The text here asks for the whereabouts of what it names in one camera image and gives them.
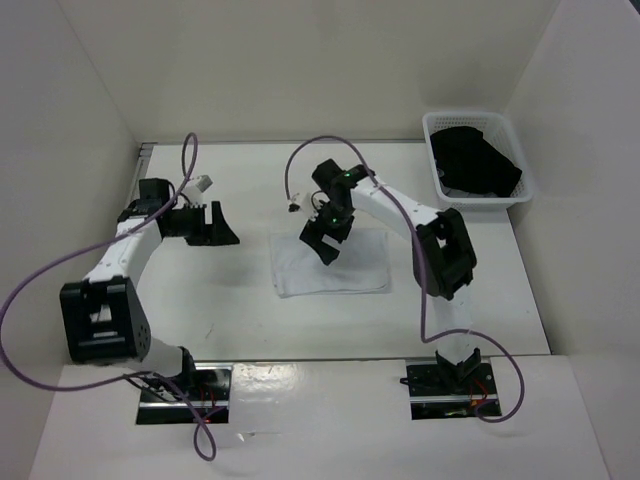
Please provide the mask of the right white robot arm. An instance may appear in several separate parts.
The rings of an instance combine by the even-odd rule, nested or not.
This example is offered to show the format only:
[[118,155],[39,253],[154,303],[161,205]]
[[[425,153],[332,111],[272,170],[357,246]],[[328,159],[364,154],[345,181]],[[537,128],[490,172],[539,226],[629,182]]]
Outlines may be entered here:
[[470,283],[477,257],[460,212],[422,205],[369,176],[362,165],[349,170],[332,159],[322,162],[312,179],[327,196],[305,224],[299,239],[328,266],[339,250],[325,242],[345,241],[354,212],[363,211],[410,242],[414,278],[426,290],[425,299],[436,315],[438,381],[450,393],[459,393],[473,380],[481,363],[471,329]]

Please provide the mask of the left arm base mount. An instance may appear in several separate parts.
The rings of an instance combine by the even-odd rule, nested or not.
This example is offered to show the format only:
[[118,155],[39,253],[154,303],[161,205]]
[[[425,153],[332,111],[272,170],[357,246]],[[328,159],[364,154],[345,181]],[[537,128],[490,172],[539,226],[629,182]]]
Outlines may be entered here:
[[[226,424],[229,419],[233,366],[231,363],[197,362],[194,385],[181,387],[206,423]],[[140,389],[135,423],[142,426],[192,424],[196,419],[187,404],[157,378],[138,380]]]

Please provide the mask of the white skirt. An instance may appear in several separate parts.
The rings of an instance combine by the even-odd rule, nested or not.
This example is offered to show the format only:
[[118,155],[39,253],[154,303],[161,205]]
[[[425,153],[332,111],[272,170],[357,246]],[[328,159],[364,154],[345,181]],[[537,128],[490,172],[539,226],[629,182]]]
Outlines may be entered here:
[[356,229],[330,265],[291,233],[270,237],[271,276],[281,298],[387,293],[391,289],[387,232]]

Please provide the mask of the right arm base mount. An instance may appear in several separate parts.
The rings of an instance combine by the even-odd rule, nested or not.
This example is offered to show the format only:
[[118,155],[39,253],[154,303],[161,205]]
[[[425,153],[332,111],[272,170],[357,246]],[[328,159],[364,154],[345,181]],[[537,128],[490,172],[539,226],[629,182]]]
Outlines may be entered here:
[[405,368],[399,383],[408,390],[413,420],[502,415],[493,369],[478,348],[459,367],[436,355],[407,360]]

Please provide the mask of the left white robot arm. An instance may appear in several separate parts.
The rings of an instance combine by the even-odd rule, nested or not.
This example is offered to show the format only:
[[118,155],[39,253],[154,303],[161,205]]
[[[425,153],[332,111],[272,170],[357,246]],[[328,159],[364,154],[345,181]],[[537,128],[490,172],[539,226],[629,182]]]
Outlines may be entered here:
[[198,390],[200,376],[185,347],[153,337],[136,291],[154,251],[165,238],[190,246],[229,246],[240,240],[219,202],[205,205],[207,175],[187,181],[176,193],[170,181],[142,179],[139,196],[119,215],[115,243],[79,282],[65,284],[60,303],[68,351],[76,364],[123,365],[163,376],[163,387],[180,400]]

